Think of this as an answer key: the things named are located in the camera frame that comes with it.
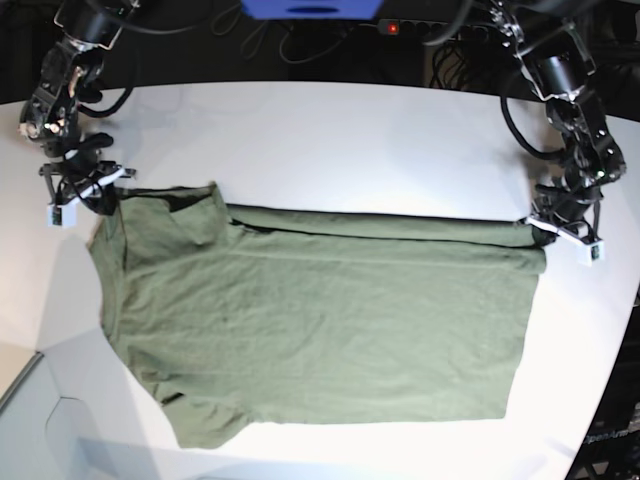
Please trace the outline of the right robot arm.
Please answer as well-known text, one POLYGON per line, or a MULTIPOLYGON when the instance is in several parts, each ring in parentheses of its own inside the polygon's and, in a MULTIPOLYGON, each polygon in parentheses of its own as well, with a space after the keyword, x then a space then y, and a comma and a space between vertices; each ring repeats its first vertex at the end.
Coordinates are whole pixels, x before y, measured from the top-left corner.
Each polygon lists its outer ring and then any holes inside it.
POLYGON ((19 123, 20 134, 39 144, 50 159, 39 170, 50 195, 50 226, 73 226, 80 205, 97 215, 112 215, 118 203, 115 182, 136 176, 134 169, 102 158, 113 137, 102 132, 85 134, 79 117, 109 117, 131 95, 136 66, 111 107, 90 107, 102 100, 96 81, 104 68, 104 54, 118 39, 120 23, 138 7, 137 1, 64 1, 56 12, 54 24, 63 36, 45 55, 37 88, 25 102, 19 123))

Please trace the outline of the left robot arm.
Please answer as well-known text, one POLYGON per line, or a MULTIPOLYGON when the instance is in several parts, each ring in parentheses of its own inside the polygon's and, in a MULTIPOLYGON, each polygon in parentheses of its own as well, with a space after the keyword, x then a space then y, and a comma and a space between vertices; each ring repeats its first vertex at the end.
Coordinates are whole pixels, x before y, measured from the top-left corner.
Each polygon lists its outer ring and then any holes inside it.
POLYGON ((596 65, 575 19, 591 1, 493 1, 490 15, 517 62, 500 92, 503 118, 516 141, 533 157, 551 162, 562 174, 536 186, 526 223, 548 242, 563 238, 583 248, 599 242, 601 189, 626 172, 611 135, 603 103, 590 84, 596 65), (544 103, 550 125, 560 133, 559 150, 542 151, 527 142, 508 108, 509 90, 526 80, 544 103))

